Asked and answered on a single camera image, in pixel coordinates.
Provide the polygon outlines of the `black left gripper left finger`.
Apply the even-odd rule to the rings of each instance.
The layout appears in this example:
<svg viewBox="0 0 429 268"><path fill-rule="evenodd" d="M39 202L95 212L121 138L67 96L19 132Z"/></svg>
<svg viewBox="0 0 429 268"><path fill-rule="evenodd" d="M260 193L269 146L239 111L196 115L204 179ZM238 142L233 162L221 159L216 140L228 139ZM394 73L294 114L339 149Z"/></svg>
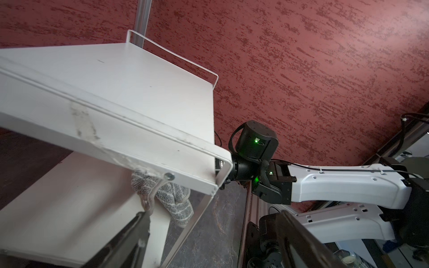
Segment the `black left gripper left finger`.
<svg viewBox="0 0 429 268"><path fill-rule="evenodd" d="M84 268L140 268L150 237L150 216L139 212Z"/></svg>

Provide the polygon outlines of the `white two-tier bookshelf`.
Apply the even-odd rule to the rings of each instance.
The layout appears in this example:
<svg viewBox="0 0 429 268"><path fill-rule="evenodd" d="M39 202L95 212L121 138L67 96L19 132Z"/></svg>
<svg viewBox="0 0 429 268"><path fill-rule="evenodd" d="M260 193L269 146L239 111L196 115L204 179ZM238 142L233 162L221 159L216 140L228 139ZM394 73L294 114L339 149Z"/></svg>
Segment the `white two-tier bookshelf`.
<svg viewBox="0 0 429 268"><path fill-rule="evenodd" d="M1 127L71 150L1 210L1 253L83 265L142 210L139 170L204 195L167 256L155 202L143 267L168 267L233 168L214 88L130 40L1 50Z"/></svg>

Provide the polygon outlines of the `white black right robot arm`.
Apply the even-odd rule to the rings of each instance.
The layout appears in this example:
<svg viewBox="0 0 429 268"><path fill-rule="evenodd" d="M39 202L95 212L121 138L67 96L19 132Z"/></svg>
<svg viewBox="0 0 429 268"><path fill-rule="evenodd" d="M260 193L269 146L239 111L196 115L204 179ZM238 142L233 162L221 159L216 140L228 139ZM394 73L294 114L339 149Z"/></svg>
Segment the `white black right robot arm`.
<svg viewBox="0 0 429 268"><path fill-rule="evenodd" d="M429 249L429 161L381 157L363 166L311 166L273 157L279 141L255 121L229 140L226 182L248 190L241 268L281 268L279 215L291 213L321 243L356 239Z"/></svg>

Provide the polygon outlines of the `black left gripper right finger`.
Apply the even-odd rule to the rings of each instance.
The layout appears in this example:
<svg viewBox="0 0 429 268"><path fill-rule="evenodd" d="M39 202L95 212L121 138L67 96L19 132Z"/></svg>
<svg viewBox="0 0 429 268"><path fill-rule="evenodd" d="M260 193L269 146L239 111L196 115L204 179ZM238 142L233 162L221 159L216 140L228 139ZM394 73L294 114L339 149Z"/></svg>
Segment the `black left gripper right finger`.
<svg viewBox="0 0 429 268"><path fill-rule="evenodd" d="M290 213L275 215L275 232L286 268L344 268L345 265Z"/></svg>

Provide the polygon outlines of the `grey knitted cloth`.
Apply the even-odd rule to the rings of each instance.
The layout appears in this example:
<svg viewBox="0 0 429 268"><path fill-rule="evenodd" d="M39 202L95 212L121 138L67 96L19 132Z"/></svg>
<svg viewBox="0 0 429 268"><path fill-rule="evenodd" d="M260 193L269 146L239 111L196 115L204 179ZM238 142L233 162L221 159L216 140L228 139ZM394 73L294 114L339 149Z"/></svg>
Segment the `grey knitted cloth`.
<svg viewBox="0 0 429 268"><path fill-rule="evenodd" d="M185 228L194 215L189 201L191 190L186 187L140 171L132 172L131 187L140 197L144 211L149 214L154 212L155 200L158 200L181 228Z"/></svg>

